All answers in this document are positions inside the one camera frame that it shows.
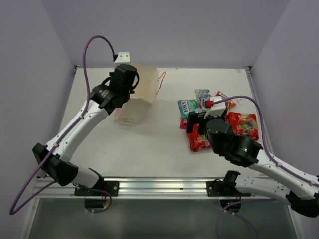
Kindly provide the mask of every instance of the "snack package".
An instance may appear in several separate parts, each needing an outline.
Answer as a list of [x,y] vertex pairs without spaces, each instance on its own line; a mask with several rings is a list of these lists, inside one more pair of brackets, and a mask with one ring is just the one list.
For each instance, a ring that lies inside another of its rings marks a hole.
[[181,120],[179,128],[187,129],[187,118],[184,118],[184,119]]
[[[215,96],[221,96],[223,100],[226,99],[226,98],[228,98],[228,96],[225,95],[224,93],[222,93],[221,91],[218,91]],[[235,105],[236,105],[236,103],[233,102],[232,100],[226,101],[226,107],[227,107],[228,109],[232,108],[232,107],[235,106]]]
[[195,89],[196,99],[201,104],[202,108],[205,111],[208,111],[209,109],[205,106],[205,102],[210,100],[211,94],[208,93],[208,89]]
[[191,111],[195,111],[196,113],[205,112],[197,100],[180,100],[178,101],[178,106],[182,119],[187,118]]
[[198,124],[194,125],[193,133],[188,133],[190,150],[193,152],[202,151],[205,148],[210,148],[210,144],[204,135],[197,134]]
[[235,134],[249,135],[252,140],[258,140],[258,126],[255,114],[229,112],[226,120],[233,126]]

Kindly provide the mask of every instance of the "cable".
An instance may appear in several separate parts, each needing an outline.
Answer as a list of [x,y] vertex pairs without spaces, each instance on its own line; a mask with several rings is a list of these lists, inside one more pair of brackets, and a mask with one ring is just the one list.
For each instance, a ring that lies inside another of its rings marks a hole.
[[[267,156],[269,157],[269,159],[277,166],[277,167],[280,167],[281,169],[283,169],[284,171],[286,171],[287,173],[291,174],[292,176],[306,182],[306,183],[309,183],[309,184],[313,184],[311,182],[311,180],[308,180],[302,176],[299,176],[298,174],[294,173],[293,171],[291,171],[290,169],[286,168],[285,166],[283,165],[279,165],[278,162],[274,159],[274,156],[272,156],[269,152],[269,149],[268,149],[268,146],[267,146],[267,141],[266,141],[266,130],[265,130],[265,126],[264,126],[264,118],[263,118],[263,114],[262,114],[262,111],[261,111],[261,108],[260,106],[258,105],[258,103],[251,97],[249,96],[232,96],[232,97],[229,97],[229,98],[226,98],[226,99],[223,99],[221,101],[216,101],[214,102],[214,104],[218,104],[218,103],[222,103],[222,102],[225,102],[225,101],[229,101],[229,100],[232,100],[232,99],[237,99],[237,98],[244,98],[244,99],[248,99],[250,100],[251,102],[253,102],[257,108],[257,111],[258,111],[258,114],[259,114],[259,118],[260,118],[260,125],[261,125],[261,132],[262,132],[262,140],[263,140],[263,143],[264,143],[264,150],[265,150],[265,153],[267,154]],[[313,185],[319,187],[319,184],[318,183],[314,183]]]
[[98,210],[98,211],[92,210],[91,213],[102,213],[102,212],[105,212],[106,210],[109,209],[109,207],[110,207],[111,204],[112,204],[112,197],[111,197],[111,195],[110,195],[108,192],[103,191],[103,190],[99,190],[99,189],[88,188],[88,187],[85,187],[85,186],[83,186],[83,185],[81,185],[81,186],[82,186],[84,189],[88,190],[88,191],[96,192],[96,193],[103,193],[103,194],[106,195],[106,197],[109,197],[109,198],[110,198],[110,203],[109,203],[109,205],[108,205],[107,207],[103,208],[102,210]]
[[[87,70],[86,70],[86,52],[87,52],[87,49],[91,43],[92,40],[94,40],[95,38],[102,38],[103,40],[105,40],[110,48],[111,48],[111,51],[112,51],[112,54],[113,54],[113,59],[114,57],[116,56],[115,55],[115,52],[114,52],[114,49],[113,49],[113,46],[111,45],[111,43],[108,41],[108,39],[106,39],[105,37],[103,36],[100,36],[100,35],[95,35],[95,36],[92,36],[88,42],[85,44],[85,47],[84,47],[84,51],[83,51],[83,57],[82,57],[82,61],[83,61],[83,71],[84,71],[84,78],[85,78],[85,84],[86,84],[86,90],[87,90],[87,99],[86,99],[86,104],[85,104],[85,107],[84,107],[84,110],[81,114],[81,116],[83,117],[85,114],[86,114],[86,111],[87,111],[87,108],[89,107],[89,102],[90,102],[90,85],[89,85],[89,79],[88,79],[88,74],[87,74]],[[81,119],[80,118],[77,118],[73,123],[72,125],[70,125],[70,127],[68,129],[66,129],[66,131],[60,136],[60,138],[56,141],[56,145],[59,145],[59,143],[62,141],[62,139],[67,135],[68,132],[70,132],[70,130],[80,121]],[[21,208],[23,208],[32,198],[34,198],[37,194],[39,194],[40,192],[42,192],[44,189],[46,189],[47,187],[49,187],[50,185],[52,185],[53,183],[55,183],[55,181],[45,185],[43,188],[39,189],[39,191],[37,191],[36,193],[32,194],[31,197],[29,197],[25,202],[23,202],[17,209],[15,209],[20,197],[22,196],[23,192],[25,191],[25,189],[27,188],[27,186],[29,185],[29,183],[31,182],[31,180],[33,179],[33,177],[36,175],[36,173],[40,170],[40,168],[46,163],[46,161],[49,159],[49,157],[53,154],[54,150],[56,149],[55,146],[53,146],[51,148],[51,150],[48,152],[48,154],[45,156],[45,158],[42,160],[42,162],[37,166],[37,168],[31,173],[31,175],[29,176],[29,178],[26,180],[26,182],[24,183],[24,185],[22,186],[22,188],[20,189],[18,195],[16,196],[11,208],[10,208],[10,211],[9,211],[9,214],[10,215],[13,215],[15,213],[17,213]]]
[[[243,204],[243,203],[257,203],[257,202],[270,202],[270,201],[275,201],[275,199],[259,199],[259,200],[247,200],[247,201],[239,201],[239,202],[234,202],[231,203],[229,205],[227,205],[226,207],[223,208],[223,210],[219,213],[217,220],[216,220],[216,233],[217,233],[217,239],[220,239],[220,234],[219,234],[219,222],[220,222],[220,218],[223,215],[223,212],[225,210],[227,210],[228,208],[237,205],[237,204]],[[256,237],[257,239],[259,239],[259,234],[257,232],[257,229],[253,226],[253,224],[248,221],[246,218],[244,218],[242,215],[239,215],[239,217],[243,220],[245,220],[248,224],[250,224],[252,226],[252,228],[254,229],[255,233],[256,233]]]
[[[220,208],[217,206],[217,205],[213,205],[215,208],[217,208],[218,210],[220,210]],[[244,216],[242,216],[242,215],[240,215],[239,213],[232,213],[232,212],[230,212],[230,211],[227,211],[229,214],[232,214],[232,215],[234,215],[234,216],[236,216],[236,217],[239,217],[240,219],[242,219],[243,221],[245,221],[247,224],[249,224],[252,228],[253,228],[253,230],[255,231],[255,233],[256,233],[256,238],[257,239],[259,239],[259,234],[258,234],[258,231],[257,231],[257,229],[256,229],[256,227],[252,224],[252,222],[251,221],[249,221],[247,218],[245,218]]]

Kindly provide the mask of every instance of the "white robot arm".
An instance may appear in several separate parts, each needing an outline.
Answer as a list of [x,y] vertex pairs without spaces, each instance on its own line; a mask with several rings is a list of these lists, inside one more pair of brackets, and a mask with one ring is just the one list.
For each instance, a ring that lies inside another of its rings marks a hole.
[[110,77],[102,84],[93,88],[86,112],[86,102],[73,120],[46,145],[38,143],[33,148],[33,154],[40,164],[52,150],[54,153],[44,163],[42,169],[58,184],[65,186],[69,183],[87,188],[102,189],[103,178],[90,168],[82,168],[70,163],[73,153],[94,127],[112,113],[115,108],[122,107],[134,93],[139,82],[139,75],[135,67],[120,64]]
[[[242,97],[254,102],[249,97]],[[235,135],[232,126],[225,122],[227,110],[223,101],[221,97],[212,97],[208,112],[190,112],[187,133],[192,132],[193,125],[198,123],[198,133],[207,137],[214,153],[233,164],[261,172],[274,181],[228,171],[223,181],[213,181],[209,188],[219,195],[250,193],[270,197],[291,205],[293,210],[302,215],[316,217],[319,214],[319,178],[267,153],[248,136]]]

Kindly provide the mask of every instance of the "white tabletop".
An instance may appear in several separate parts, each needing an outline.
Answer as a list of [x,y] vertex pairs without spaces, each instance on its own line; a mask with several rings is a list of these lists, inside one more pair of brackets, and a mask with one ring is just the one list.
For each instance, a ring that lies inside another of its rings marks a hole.
[[[109,76],[111,68],[88,69],[91,89]],[[223,177],[228,170],[250,176],[259,172],[232,165],[211,150],[193,153],[186,131],[179,128],[177,101],[195,99],[195,89],[222,91],[227,96],[252,96],[244,69],[159,69],[167,71],[157,99],[145,119],[135,127],[113,122],[108,116],[78,147],[71,160],[102,176],[123,177]],[[86,100],[83,69],[76,72],[65,115],[64,127]],[[255,113],[253,103],[242,99],[233,111]]]

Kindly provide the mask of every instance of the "red string handle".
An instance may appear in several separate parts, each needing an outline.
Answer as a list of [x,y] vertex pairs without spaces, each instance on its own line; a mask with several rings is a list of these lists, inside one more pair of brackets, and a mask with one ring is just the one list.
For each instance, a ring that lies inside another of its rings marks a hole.
[[162,74],[161,74],[161,76],[159,77],[159,79],[158,79],[158,81],[160,81],[160,79],[162,78],[162,80],[161,80],[161,82],[160,82],[160,86],[159,86],[159,89],[158,89],[158,91],[156,92],[156,94],[155,95],[157,95],[158,94],[158,92],[160,91],[160,89],[161,89],[161,85],[163,84],[163,81],[164,81],[164,79],[165,79],[165,76],[166,76],[166,71],[164,71]]

